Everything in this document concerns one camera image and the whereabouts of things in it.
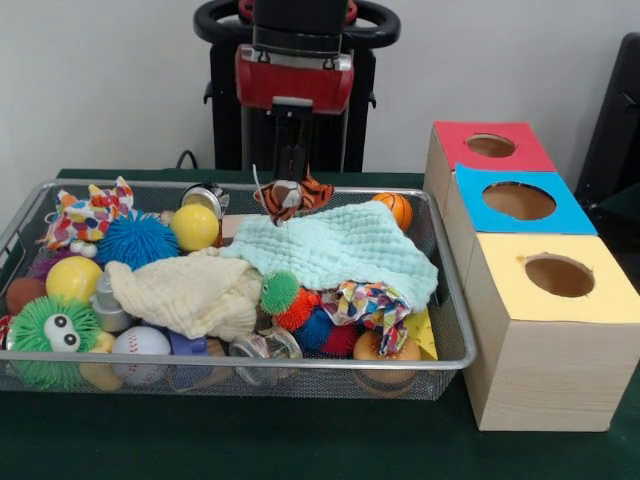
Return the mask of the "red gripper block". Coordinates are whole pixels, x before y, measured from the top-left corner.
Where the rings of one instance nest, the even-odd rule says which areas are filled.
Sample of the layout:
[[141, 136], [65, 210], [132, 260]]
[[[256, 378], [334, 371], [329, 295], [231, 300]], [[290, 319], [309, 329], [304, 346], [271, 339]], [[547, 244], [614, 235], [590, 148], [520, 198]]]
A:
[[[347, 70], [307, 69], [236, 60], [238, 99], [243, 106], [257, 109], [270, 109], [277, 98], [295, 98], [310, 101], [314, 113], [339, 115], [349, 103], [353, 81], [353, 67]], [[290, 117], [276, 117], [275, 176], [291, 175], [290, 122]], [[310, 134], [311, 120], [301, 118], [294, 134], [294, 175], [306, 173]]]

